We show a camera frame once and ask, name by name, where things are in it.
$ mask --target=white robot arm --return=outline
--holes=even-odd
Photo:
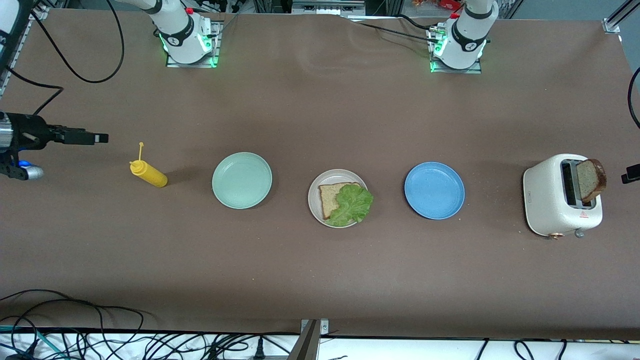
[[[189,12],[180,0],[118,0],[142,9],[160,31],[166,52],[178,63],[190,64],[212,51],[211,20]]]
[[[495,0],[467,0],[459,18],[438,24],[445,28],[445,36],[442,45],[435,47],[434,56],[452,69],[469,68],[482,56],[498,11]]]

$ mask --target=yellow squeeze bottle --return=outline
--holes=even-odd
[[[140,152],[138,153],[138,159],[136,161],[130,161],[129,168],[131,172],[138,176],[140,179],[148,182],[149,184],[155,186],[156,188],[161,188],[167,184],[166,175],[158,171],[153,166],[149,165],[146,161],[142,160],[142,147],[145,146],[144,143],[140,143]]]

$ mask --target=plate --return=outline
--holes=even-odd
[[[442,163],[422,163],[404,181],[404,196],[416,213],[433,220],[455,215],[465,202],[465,186],[457,172]]]
[[[213,194],[232,209],[248,209],[264,200],[271,189],[271,168],[252,152],[227,156],[213,172]]]
[[[318,175],[313,183],[311,183],[311,187],[309,188],[308,202],[311,214],[313,214],[314,218],[320,221],[321,224],[332,227],[334,229],[342,229],[344,227],[353,226],[357,223],[355,221],[351,221],[346,226],[337,227],[331,226],[324,222],[322,214],[322,200],[320,199],[320,189],[318,188],[318,186],[320,185],[331,185],[337,183],[358,183],[360,184],[360,186],[367,189],[367,185],[364,183],[364,181],[362,181],[360,176],[357,176],[355,173],[350,172],[349,170],[336,168],[323,172],[322,174]]]

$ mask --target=plate with bread and lettuce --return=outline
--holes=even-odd
[[[360,176],[333,169],[311,183],[308,203],[311,214],[320,223],[339,229],[362,222],[369,214],[373,195]]]

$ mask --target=gray floor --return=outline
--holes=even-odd
[[[513,18],[602,20],[622,3],[623,0],[525,0]],[[640,10],[625,19],[620,31],[629,65],[636,70],[640,67]]]

